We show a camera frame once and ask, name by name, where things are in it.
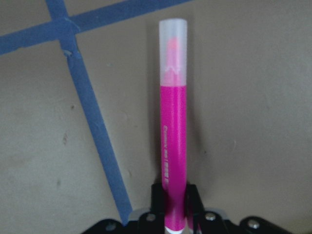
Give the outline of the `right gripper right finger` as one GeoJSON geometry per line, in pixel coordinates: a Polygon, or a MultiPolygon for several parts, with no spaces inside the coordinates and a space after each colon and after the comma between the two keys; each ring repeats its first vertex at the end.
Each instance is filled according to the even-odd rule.
{"type": "Polygon", "coordinates": [[[194,234],[228,234],[224,214],[216,208],[205,208],[197,187],[186,187],[187,223],[194,234]]]}

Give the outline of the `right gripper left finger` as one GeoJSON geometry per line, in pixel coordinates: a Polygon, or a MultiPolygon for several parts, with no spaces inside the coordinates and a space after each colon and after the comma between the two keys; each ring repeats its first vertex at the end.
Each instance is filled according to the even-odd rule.
{"type": "Polygon", "coordinates": [[[138,234],[164,234],[165,233],[165,197],[161,183],[151,186],[151,206],[138,220],[138,234]]]}

